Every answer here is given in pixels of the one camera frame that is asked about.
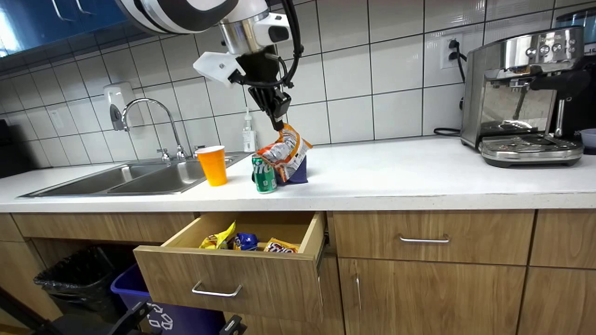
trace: white tile wall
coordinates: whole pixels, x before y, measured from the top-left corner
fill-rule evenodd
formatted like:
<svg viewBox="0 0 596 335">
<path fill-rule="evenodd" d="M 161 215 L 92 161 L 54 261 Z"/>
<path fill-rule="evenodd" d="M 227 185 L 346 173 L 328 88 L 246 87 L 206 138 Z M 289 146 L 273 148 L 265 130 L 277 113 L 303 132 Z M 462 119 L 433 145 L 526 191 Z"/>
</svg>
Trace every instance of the white tile wall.
<svg viewBox="0 0 596 335">
<path fill-rule="evenodd" d="M 596 5 L 584 0 L 294 3 L 305 51 L 295 87 L 285 90 L 292 96 L 287 121 L 314 145 L 457 128 L 464 85 L 456 67 L 441 69 L 442 39 L 461 38 L 466 53 L 499 38 L 549 28 L 558 15 Z M 189 154 L 197 145 L 242 150 L 246 105 L 258 145 L 268 145 L 278 134 L 246 88 L 226 89 L 192 68 L 203 52 L 227 52 L 221 41 L 213 27 L 30 67 L 0 78 L 0 118 L 27 141 L 40 167 L 159 158 L 158 148 L 175 154 L 169 119 L 154 105 L 131 109 L 130 132 L 112 130 L 103 86 L 128 81 L 137 98 L 168 106 Z M 291 66 L 291 43 L 277 48 Z"/>
</svg>

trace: hand sanitizer bottle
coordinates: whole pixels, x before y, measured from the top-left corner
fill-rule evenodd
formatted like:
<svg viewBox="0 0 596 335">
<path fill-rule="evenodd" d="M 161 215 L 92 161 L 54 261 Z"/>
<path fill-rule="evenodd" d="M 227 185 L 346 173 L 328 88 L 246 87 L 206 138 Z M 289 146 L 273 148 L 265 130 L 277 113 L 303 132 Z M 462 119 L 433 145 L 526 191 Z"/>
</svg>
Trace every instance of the hand sanitizer bottle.
<svg viewBox="0 0 596 335">
<path fill-rule="evenodd" d="M 253 117 L 250 116 L 249 108 L 247 106 L 246 115 L 244 116 L 244 129 L 242 131 L 245 153 L 254 153 L 256 151 L 256 134 L 251 125 L 252 120 Z"/>
</svg>

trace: bowl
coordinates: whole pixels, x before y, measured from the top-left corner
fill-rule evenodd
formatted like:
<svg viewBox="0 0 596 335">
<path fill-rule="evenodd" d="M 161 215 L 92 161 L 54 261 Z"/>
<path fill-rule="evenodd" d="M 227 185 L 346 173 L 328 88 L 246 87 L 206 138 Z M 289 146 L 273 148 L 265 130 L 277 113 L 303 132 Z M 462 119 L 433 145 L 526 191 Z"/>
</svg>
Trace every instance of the bowl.
<svg viewBox="0 0 596 335">
<path fill-rule="evenodd" d="M 596 148 L 596 128 L 584 129 L 582 134 L 583 146 L 586 148 Z"/>
</svg>

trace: recycling symbol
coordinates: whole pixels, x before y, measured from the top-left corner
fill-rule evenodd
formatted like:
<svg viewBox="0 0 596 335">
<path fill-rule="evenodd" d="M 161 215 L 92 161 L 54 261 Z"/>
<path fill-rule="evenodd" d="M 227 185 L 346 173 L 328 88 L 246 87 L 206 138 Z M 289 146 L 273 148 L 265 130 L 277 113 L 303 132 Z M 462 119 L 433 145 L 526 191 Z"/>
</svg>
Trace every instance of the recycling symbol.
<svg viewBox="0 0 596 335">
<path fill-rule="evenodd" d="M 153 307 L 153 311 L 155 313 L 157 313 L 158 315 L 161 316 L 162 320 L 152 320 L 150 318 L 151 314 L 153 314 L 153 316 L 155 317 L 156 314 L 151 313 L 149 315 L 147 315 L 147 319 L 149 320 L 149 324 L 152 327 L 155 328 L 162 328 L 164 330 L 172 330 L 172 327 L 174 326 L 174 320 L 172 320 L 172 318 L 163 312 L 163 308 L 161 308 L 159 305 L 155 304 L 155 303 L 148 303 L 148 305 L 150 307 Z"/>
</svg>

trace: wall-mounted soap dispenser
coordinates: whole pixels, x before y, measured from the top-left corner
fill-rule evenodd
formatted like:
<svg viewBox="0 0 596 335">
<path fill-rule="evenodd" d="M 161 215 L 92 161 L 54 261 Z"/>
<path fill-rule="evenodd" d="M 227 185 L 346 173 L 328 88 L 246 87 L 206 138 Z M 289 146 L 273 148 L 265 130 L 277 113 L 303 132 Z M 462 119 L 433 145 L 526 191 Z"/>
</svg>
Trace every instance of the wall-mounted soap dispenser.
<svg viewBox="0 0 596 335">
<path fill-rule="evenodd" d="M 119 82 L 104 86 L 104 97 L 109 110 L 102 113 L 110 113 L 110 119 L 115 131 L 123 130 L 122 111 L 127 103 L 135 99 L 131 83 Z"/>
</svg>

